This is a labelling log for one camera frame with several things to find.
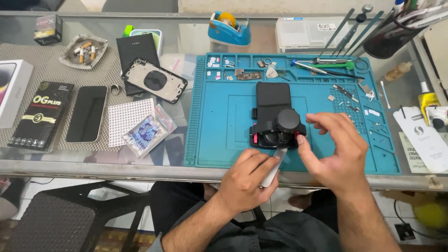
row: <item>white tiled floor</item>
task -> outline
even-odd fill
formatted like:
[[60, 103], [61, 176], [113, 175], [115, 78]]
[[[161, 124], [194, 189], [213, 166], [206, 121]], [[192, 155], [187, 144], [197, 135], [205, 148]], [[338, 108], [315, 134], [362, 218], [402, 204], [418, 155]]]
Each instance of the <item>white tiled floor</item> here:
[[[32, 181], [40, 182], [40, 183], [46, 183], [51, 180], [51, 178], [32, 178]], [[27, 183], [24, 189], [24, 192], [22, 193], [22, 199], [21, 199], [21, 206], [19, 209], [19, 212], [16, 216], [13, 217], [13, 219], [20, 220], [23, 213], [25, 212], [26, 208], [28, 207], [29, 203], [31, 202], [31, 199], [42, 190], [49, 190], [59, 187], [67, 187], [67, 186], [73, 186], [73, 185], [80, 185], [84, 183], [93, 183], [93, 182], [99, 182], [101, 180], [96, 179], [71, 179], [71, 178], [55, 178], [53, 181], [46, 185], [40, 185], [37, 183]], [[112, 182], [113, 184], [119, 185], [121, 187], [125, 187], [127, 189], [136, 191], [136, 192], [146, 192], [152, 188], [152, 185], [154, 183], [152, 182], [131, 182], [131, 181], [115, 181]], [[278, 188], [274, 194], [272, 195], [271, 199], [261, 205], [261, 209], [266, 217], [266, 219], [269, 219], [271, 217], [274, 217], [275, 215], [279, 214], [280, 212], [284, 212], [285, 210], [295, 210], [295, 211], [301, 211], [301, 209], [292, 207], [288, 204], [287, 200], [289, 197], [293, 195], [304, 195], [310, 193], [312, 190], [306, 190], [306, 189], [293, 189], [293, 188]], [[92, 191], [90, 194], [90, 197], [97, 198], [99, 200], [106, 200], [111, 199], [115, 197], [122, 196], [123, 193], [117, 192], [117, 191], [105, 191], [104, 189], [97, 189], [95, 191]], [[388, 223], [389, 227], [392, 230], [392, 233], [394, 234], [395, 238], [398, 240], [398, 234], [396, 233], [394, 224], [399, 224], [401, 221], [396, 217], [395, 211], [393, 209], [393, 202], [394, 200], [385, 198], [380, 195], [379, 191], [373, 192], [374, 198], [383, 213], [386, 222]], [[397, 202], [397, 212], [398, 214], [411, 225], [411, 227], [421, 233], [427, 234], [427, 230], [425, 227], [420, 224], [414, 216], [414, 213], [412, 211], [411, 205], [404, 203], [404, 202]], [[107, 223], [107, 226], [116, 227], [116, 228], [129, 228], [132, 220], [134, 218], [135, 213], [126, 214], [124, 216], [118, 217], [116, 219], [112, 219]], [[253, 220], [253, 216], [251, 212], [245, 212], [239, 214], [236, 218], [236, 220], [245, 222], [245, 221], [251, 221]], [[149, 207], [145, 208], [145, 211], [143, 212], [142, 219], [140, 220], [140, 225], [138, 227], [140, 230], [147, 230], [147, 231], [153, 231], [154, 226], [152, 223], [152, 216], [151, 216], [151, 210]], [[416, 240], [406, 242], [409, 244], [434, 244], [434, 240], [431, 240], [429, 238], [423, 237], [421, 235], [415, 234]]]

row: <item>clear plastic box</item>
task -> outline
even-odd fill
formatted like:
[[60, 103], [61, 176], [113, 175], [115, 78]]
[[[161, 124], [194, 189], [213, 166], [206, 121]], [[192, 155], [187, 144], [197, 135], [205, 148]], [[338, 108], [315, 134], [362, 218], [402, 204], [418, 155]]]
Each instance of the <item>clear plastic box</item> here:
[[[282, 17], [276, 23], [278, 53], [321, 52], [344, 17]], [[328, 46], [333, 52], [349, 31], [348, 22]]]

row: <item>ashtray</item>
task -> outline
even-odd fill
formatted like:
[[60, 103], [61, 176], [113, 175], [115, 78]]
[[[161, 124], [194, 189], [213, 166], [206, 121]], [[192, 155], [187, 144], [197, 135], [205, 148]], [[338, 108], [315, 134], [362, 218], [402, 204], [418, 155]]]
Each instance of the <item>ashtray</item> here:
[[108, 41], [105, 39], [78, 34], [59, 57], [59, 62], [78, 69], [92, 69], [104, 55], [107, 47]]

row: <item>hand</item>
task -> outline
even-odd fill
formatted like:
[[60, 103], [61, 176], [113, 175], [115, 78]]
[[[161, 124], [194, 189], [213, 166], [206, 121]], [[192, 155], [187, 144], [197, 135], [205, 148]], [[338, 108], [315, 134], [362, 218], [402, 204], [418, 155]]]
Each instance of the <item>hand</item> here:
[[232, 218], [268, 202], [279, 185], [278, 172], [269, 187], [260, 188], [259, 184], [278, 162], [277, 157], [269, 157], [259, 150], [244, 150], [224, 175], [221, 188], [211, 200], [220, 201]]
[[308, 140], [297, 136], [299, 156], [310, 174], [337, 197], [347, 197], [364, 189], [370, 191], [364, 175], [369, 145], [358, 134], [352, 120], [345, 113], [307, 114], [306, 118], [307, 123], [320, 129], [320, 135], [329, 132], [336, 146], [332, 156], [318, 159]]

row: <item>black product box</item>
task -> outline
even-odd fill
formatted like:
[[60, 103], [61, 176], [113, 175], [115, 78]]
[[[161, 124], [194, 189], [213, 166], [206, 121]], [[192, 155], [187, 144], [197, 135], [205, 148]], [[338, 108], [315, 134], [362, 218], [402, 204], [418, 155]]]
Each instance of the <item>black product box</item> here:
[[62, 19], [53, 14], [36, 19], [34, 41], [40, 45], [50, 45], [62, 41]]
[[[116, 39], [118, 54], [120, 55], [121, 70], [123, 73], [129, 68], [135, 58], [141, 58], [160, 67], [159, 57], [155, 49], [152, 33]], [[125, 82], [127, 96], [146, 93], [145, 90]]]
[[8, 146], [46, 151], [60, 125], [73, 84], [41, 82]]

